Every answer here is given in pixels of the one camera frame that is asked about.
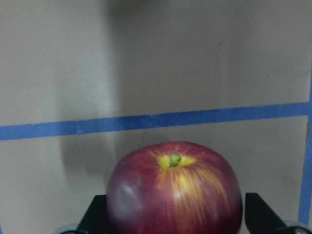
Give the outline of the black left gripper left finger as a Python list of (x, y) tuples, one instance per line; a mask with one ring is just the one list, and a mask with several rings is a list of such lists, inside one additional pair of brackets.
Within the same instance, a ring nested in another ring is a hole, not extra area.
[(107, 216), (106, 195), (96, 195), (77, 227), (78, 234), (114, 234)]

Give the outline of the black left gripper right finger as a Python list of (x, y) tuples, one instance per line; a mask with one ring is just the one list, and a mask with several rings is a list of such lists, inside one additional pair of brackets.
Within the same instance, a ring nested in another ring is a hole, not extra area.
[(281, 218), (257, 193), (245, 194), (245, 224), (251, 234), (289, 234)]

